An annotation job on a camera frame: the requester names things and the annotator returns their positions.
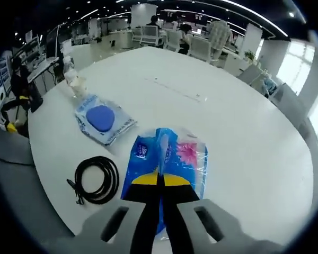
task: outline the white office chair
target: white office chair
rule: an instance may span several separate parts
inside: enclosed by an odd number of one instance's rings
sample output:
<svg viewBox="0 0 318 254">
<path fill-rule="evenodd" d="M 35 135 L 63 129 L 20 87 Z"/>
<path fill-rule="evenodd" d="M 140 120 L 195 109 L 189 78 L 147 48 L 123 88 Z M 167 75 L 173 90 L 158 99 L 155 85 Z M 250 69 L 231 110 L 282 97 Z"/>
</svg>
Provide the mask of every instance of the white office chair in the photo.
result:
<svg viewBox="0 0 318 254">
<path fill-rule="evenodd" d="M 299 130 L 306 118 L 304 105 L 292 89 L 284 83 L 270 96 L 270 101 L 289 119 Z"/>
<path fill-rule="evenodd" d="M 141 28 L 132 29 L 132 41 L 140 41 L 142 39 Z"/>
<path fill-rule="evenodd" d="M 165 49 L 178 52 L 180 49 L 180 36 L 179 32 L 167 30 L 167 42 Z"/>
<path fill-rule="evenodd" d="M 191 37 L 190 50 L 187 55 L 211 63 L 211 45 L 209 41 L 198 37 Z"/>
<path fill-rule="evenodd" d="M 148 45 L 158 47 L 163 43 L 163 38 L 159 37 L 159 30 L 156 25 L 142 26 L 142 38 L 140 45 Z"/>
<path fill-rule="evenodd" d="M 237 78 L 249 85 L 258 78 L 260 74 L 261 70 L 256 65 L 250 65 L 245 71 L 237 76 Z"/>
</svg>

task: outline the white wall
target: white wall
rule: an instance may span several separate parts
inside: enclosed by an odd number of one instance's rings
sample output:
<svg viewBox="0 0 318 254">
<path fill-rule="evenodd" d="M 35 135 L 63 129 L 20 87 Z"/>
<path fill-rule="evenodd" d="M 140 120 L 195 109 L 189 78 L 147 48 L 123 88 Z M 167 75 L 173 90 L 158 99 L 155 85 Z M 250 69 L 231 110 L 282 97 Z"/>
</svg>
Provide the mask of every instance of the white wall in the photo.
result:
<svg viewBox="0 0 318 254">
<path fill-rule="evenodd" d="M 310 72 L 298 97 L 305 106 L 305 113 L 311 113 L 318 98 L 318 50 L 314 53 Z"/>
<path fill-rule="evenodd" d="M 264 40 L 259 54 L 262 69 L 267 69 L 275 77 L 284 60 L 289 42 Z"/>
<path fill-rule="evenodd" d="M 248 24 L 239 55 L 244 57 L 245 52 L 249 50 L 255 53 L 259 46 L 262 34 L 263 31 L 261 29 L 252 24 Z"/>
<path fill-rule="evenodd" d="M 157 13 L 157 6 L 153 4 L 136 4 L 132 6 L 131 10 L 131 28 L 135 28 L 151 22 L 151 17 Z"/>
</svg>

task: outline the office desk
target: office desk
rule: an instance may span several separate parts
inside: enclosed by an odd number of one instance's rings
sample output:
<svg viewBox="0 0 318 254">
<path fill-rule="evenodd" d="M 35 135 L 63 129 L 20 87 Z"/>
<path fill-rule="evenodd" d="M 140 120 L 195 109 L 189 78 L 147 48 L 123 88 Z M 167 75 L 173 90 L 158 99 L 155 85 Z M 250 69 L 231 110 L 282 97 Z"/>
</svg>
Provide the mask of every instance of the office desk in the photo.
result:
<svg viewBox="0 0 318 254">
<path fill-rule="evenodd" d="M 114 31 L 109 34 L 115 36 L 116 40 L 120 40 L 120 47 L 122 49 L 130 49 L 133 47 L 132 30 Z"/>
<path fill-rule="evenodd" d="M 282 112 L 247 84 L 197 59 L 154 47 L 106 58 L 79 74 L 90 93 L 115 101 L 138 124 L 111 147 L 102 147 L 79 130 L 73 94 L 64 81 L 29 113 L 38 175 L 74 234 L 101 207 L 75 203 L 66 179 L 74 179 L 78 164 L 98 155 L 111 158 L 120 174 L 114 198 L 120 198 L 137 134 L 163 126 L 182 126 L 206 143 L 204 198 L 237 217 L 245 233 L 287 243 L 303 225 L 313 192 L 310 151 Z M 85 174 L 87 191 L 100 186 L 100 174 Z"/>
<path fill-rule="evenodd" d="M 53 66 L 59 60 L 58 57 L 51 57 L 47 58 L 41 63 L 38 64 L 37 68 L 32 71 L 32 73 L 27 77 L 28 83 L 32 83 L 35 81 L 40 75 L 42 77 L 43 85 L 45 88 L 45 92 L 47 92 L 47 86 L 45 82 L 44 73 L 47 71 L 51 66 Z"/>
</svg>

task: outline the computer monitor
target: computer monitor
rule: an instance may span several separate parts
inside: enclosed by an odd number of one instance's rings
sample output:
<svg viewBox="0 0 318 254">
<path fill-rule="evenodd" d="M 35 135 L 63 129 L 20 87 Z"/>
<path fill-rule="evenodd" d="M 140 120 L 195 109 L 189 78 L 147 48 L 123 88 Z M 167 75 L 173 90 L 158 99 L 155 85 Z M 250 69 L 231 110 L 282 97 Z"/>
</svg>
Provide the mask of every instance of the computer monitor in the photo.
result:
<svg viewBox="0 0 318 254">
<path fill-rule="evenodd" d="M 59 25 L 52 29 L 46 36 L 46 58 L 59 57 L 60 44 L 58 41 Z"/>
<path fill-rule="evenodd" d="M 194 33 L 194 34 L 201 35 L 201 29 L 200 28 L 192 28 L 191 32 Z"/>
</svg>

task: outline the plastic packaging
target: plastic packaging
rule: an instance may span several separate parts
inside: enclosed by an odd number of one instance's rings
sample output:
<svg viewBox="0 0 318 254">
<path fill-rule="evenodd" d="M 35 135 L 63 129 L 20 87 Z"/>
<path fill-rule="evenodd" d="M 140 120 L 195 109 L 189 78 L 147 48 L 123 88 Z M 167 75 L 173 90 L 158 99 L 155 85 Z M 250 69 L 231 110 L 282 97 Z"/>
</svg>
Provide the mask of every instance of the plastic packaging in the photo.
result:
<svg viewBox="0 0 318 254">
<path fill-rule="evenodd" d="M 196 136 L 183 128 L 159 128 L 137 137 L 133 144 L 121 193 L 123 198 L 132 181 L 158 170 L 160 175 L 185 178 L 200 199 L 204 196 L 207 175 L 207 148 Z M 157 238 L 168 239 L 163 207 L 160 204 Z"/>
<path fill-rule="evenodd" d="M 78 72 L 76 71 L 70 56 L 66 56 L 64 58 L 64 77 L 67 84 L 72 89 L 75 97 L 77 97 L 79 100 L 83 100 L 88 96 L 87 89 L 84 85 L 84 80 L 79 78 Z"/>
<path fill-rule="evenodd" d="M 101 105 L 108 107 L 114 113 L 112 128 L 106 132 L 98 131 L 86 118 L 87 112 L 90 109 Z M 106 99 L 100 99 L 96 95 L 88 95 L 76 109 L 75 116 L 80 130 L 90 138 L 105 146 L 112 144 L 119 135 L 123 134 L 131 126 L 136 124 L 136 121 L 119 105 Z"/>
</svg>

